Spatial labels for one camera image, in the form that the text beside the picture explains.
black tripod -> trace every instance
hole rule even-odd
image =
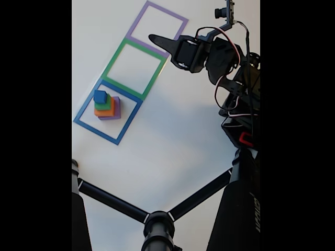
[[[207,251],[259,250],[260,168],[248,149],[236,151],[233,167],[169,212],[145,212],[126,201],[77,179],[78,164],[72,160],[72,251],[92,250],[84,203],[79,191],[144,224],[142,251],[181,251],[175,246],[174,222],[226,186]]]

blue cube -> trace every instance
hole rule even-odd
[[[98,104],[105,104],[107,101],[107,93],[104,90],[95,90],[93,99],[94,102]]]

purple square outline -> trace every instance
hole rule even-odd
[[[158,53],[159,55],[162,55],[163,57],[165,57],[167,59],[169,57],[169,55],[170,55],[168,52],[163,52],[163,51],[161,51],[161,50],[159,50],[159,49],[157,49],[157,48],[155,48],[155,47],[153,47],[153,46],[151,46],[151,45],[149,45],[147,43],[144,43],[141,40],[133,38],[131,36],[131,34],[135,30],[137,24],[139,23],[140,19],[142,18],[143,14],[146,12],[146,10],[147,10],[147,8],[149,6],[154,7],[154,8],[156,8],[156,9],[158,9],[158,10],[164,12],[164,13],[167,13],[170,16],[173,16],[173,17],[175,17],[177,19],[180,19],[183,22],[182,25],[180,26],[179,30],[177,31],[177,34],[174,36],[174,40],[176,40],[176,39],[179,38],[179,36],[183,32],[183,30],[184,30],[184,28],[185,28],[185,26],[186,26],[186,24],[188,22],[188,19],[185,18],[185,17],[182,17],[182,16],[180,16],[180,15],[178,15],[178,14],[176,14],[176,13],[174,13],[174,12],[168,10],[168,9],[165,9],[165,8],[163,8],[163,7],[161,7],[161,6],[157,5],[157,4],[154,4],[151,1],[146,1],[146,3],[144,4],[142,10],[140,11],[140,13],[138,14],[137,18],[135,19],[134,23],[132,24],[132,26],[128,30],[128,32],[126,34],[126,38],[127,39],[132,40],[133,42],[138,43],[138,44],[140,44],[140,45],[148,48],[149,50],[152,50],[152,51]]]

green block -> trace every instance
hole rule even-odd
[[[94,108],[97,109],[98,111],[106,111],[111,109],[111,97],[108,94],[107,95],[107,101],[105,104],[98,104],[94,102]]]

tripod leg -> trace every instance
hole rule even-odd
[[[84,201],[78,190],[78,164],[72,160],[72,251],[92,251]]]
[[[255,168],[250,151],[239,149],[233,161],[230,183],[220,202],[207,251],[260,250],[260,191],[251,178]]]

